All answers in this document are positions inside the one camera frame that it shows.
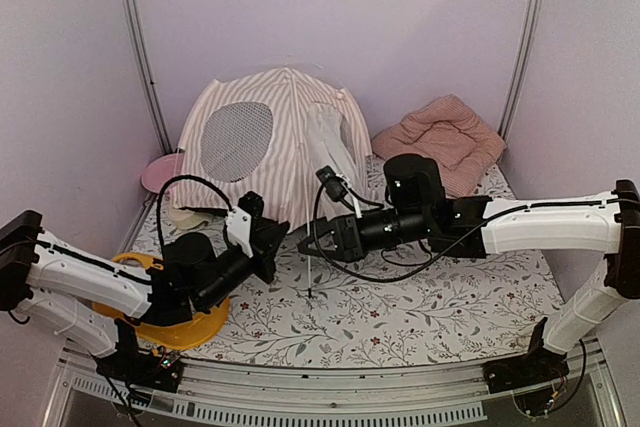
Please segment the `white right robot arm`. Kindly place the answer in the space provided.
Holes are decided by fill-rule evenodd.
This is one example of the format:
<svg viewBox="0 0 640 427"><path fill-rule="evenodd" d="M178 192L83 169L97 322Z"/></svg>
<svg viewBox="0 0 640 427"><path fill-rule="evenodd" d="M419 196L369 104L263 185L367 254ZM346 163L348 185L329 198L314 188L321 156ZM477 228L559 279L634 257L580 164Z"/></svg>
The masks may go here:
<svg viewBox="0 0 640 427"><path fill-rule="evenodd" d="M480 259L523 250L600 252L597 269L568 306L533 329L517 374L537 383L590 330L621 305L639 297L639 193L628 180L587 197L508 200L489 196L450 199L435 160L402 154L384 163L387 207L313 220L300 253L339 270L373 251L424 241L426 270L442 257Z"/></svg>

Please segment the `pink gingham cushion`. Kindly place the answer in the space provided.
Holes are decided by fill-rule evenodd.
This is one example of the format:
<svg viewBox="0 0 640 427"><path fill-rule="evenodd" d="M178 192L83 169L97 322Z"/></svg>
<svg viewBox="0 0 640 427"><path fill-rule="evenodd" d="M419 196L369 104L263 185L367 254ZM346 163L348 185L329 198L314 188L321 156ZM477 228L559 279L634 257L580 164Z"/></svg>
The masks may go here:
<svg viewBox="0 0 640 427"><path fill-rule="evenodd" d="M474 193L484 173L506 148L499 134L460 98L439 97L371 140L372 151L389 160L417 154L436 161L450 197Z"/></svg>

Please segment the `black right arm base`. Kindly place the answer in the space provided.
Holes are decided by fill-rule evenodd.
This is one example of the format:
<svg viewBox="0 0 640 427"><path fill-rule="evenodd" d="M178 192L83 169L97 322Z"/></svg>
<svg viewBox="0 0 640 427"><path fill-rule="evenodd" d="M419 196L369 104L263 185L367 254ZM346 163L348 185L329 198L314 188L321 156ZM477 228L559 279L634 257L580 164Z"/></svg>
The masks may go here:
<svg viewBox="0 0 640 427"><path fill-rule="evenodd" d="M482 365L483 378L490 393L529 387L569 373L567 353L550 350L544 340L547 321L545 317L536 324L524 354L488 361Z"/></svg>

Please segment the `white flexible tent pole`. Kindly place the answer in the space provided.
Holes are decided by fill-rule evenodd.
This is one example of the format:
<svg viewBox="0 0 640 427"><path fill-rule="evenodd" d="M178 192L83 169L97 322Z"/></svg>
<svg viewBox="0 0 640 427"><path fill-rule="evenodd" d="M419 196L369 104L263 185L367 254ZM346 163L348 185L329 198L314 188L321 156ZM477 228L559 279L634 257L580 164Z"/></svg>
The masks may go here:
<svg viewBox="0 0 640 427"><path fill-rule="evenodd" d="M227 67L224 70L219 70L213 77L211 77L204 85L202 91L188 104L189 110L181 124L180 130L178 131L174 151L178 152L185 149L185 142L183 141L184 132L189 125L197 104L207 94L210 87L216 84L224 84L234 81L236 79L261 75L263 72L268 72L270 70L279 70L284 68L314 77L322 83L329 85L335 91L348 89L348 87L336 76L335 69L326 68L317 62L298 61L292 56L281 56L271 61L241 65L239 67Z"/></svg>

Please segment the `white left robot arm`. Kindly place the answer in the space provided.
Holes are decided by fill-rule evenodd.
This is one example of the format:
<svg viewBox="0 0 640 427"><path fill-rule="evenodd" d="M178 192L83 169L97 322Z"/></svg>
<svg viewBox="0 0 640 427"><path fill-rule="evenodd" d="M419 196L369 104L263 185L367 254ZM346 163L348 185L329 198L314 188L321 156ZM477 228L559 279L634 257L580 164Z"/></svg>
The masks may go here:
<svg viewBox="0 0 640 427"><path fill-rule="evenodd" d="M249 192L224 220L225 250L189 231L159 256L126 253L112 260L77 249L26 210L1 228L1 308L38 315L128 381L148 373L144 340L185 351L212 340L231 309L232 292L251 277L271 283L286 222L262 214Z"/></svg>

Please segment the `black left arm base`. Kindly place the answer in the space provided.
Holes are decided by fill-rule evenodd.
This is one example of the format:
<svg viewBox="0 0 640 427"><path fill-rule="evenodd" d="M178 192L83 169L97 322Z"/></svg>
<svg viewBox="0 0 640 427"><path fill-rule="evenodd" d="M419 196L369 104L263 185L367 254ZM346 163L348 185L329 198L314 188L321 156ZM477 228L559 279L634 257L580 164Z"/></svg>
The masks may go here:
<svg viewBox="0 0 640 427"><path fill-rule="evenodd" d="M94 358L96 371L129 386L176 393L184 371L179 355L170 353L164 347L158 353L141 350L131 325L122 319L115 319L115 327L115 351Z"/></svg>

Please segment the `striped pet tent fabric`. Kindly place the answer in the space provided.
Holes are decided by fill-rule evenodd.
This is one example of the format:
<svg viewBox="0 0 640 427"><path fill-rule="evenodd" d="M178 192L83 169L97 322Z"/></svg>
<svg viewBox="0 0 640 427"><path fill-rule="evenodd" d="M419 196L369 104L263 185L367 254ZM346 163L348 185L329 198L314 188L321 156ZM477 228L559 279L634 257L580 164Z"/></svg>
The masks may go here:
<svg viewBox="0 0 640 427"><path fill-rule="evenodd" d="M305 167L312 220L319 169L345 176L359 195L372 193L367 161L368 128L349 90L293 70L305 139ZM192 114L183 141L183 180L171 190L180 209L223 209L226 204L203 178L235 204L247 192L259 194L264 215L291 229L305 226L301 158L289 78L284 69L209 88Z"/></svg>

